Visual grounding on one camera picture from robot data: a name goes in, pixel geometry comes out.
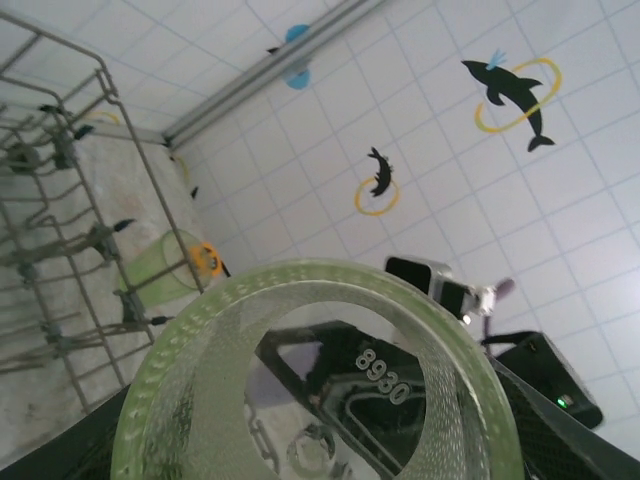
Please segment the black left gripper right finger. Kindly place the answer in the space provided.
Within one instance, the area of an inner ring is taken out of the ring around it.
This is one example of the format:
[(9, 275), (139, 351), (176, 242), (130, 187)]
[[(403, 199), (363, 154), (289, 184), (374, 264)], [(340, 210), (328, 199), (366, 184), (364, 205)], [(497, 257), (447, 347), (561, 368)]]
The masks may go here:
[(515, 419), (525, 480), (640, 480), (640, 461), (583, 426), (498, 361)]

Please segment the yellow orange tape measure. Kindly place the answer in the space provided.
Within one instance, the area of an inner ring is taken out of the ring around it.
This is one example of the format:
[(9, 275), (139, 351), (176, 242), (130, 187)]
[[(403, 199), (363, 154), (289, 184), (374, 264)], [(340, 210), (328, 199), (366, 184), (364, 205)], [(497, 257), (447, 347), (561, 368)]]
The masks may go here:
[(231, 276), (228, 268), (212, 244), (203, 242), (189, 248), (190, 260), (197, 271), (206, 277)]

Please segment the aluminium frame post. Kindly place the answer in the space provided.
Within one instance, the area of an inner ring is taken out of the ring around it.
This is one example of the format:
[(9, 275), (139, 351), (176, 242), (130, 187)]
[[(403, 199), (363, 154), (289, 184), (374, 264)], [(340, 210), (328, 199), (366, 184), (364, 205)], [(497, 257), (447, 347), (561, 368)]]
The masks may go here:
[(161, 133), (164, 144), (178, 149), (261, 89), (304, 69), (312, 56), (389, 0), (345, 0), (311, 23), (308, 30), (254, 64)]

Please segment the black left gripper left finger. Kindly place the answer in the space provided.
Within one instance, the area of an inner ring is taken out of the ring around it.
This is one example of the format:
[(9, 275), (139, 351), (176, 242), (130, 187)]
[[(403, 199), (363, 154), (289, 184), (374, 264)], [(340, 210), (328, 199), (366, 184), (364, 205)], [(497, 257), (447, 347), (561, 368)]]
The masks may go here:
[(0, 480), (110, 480), (115, 432), (128, 390), (0, 470)]

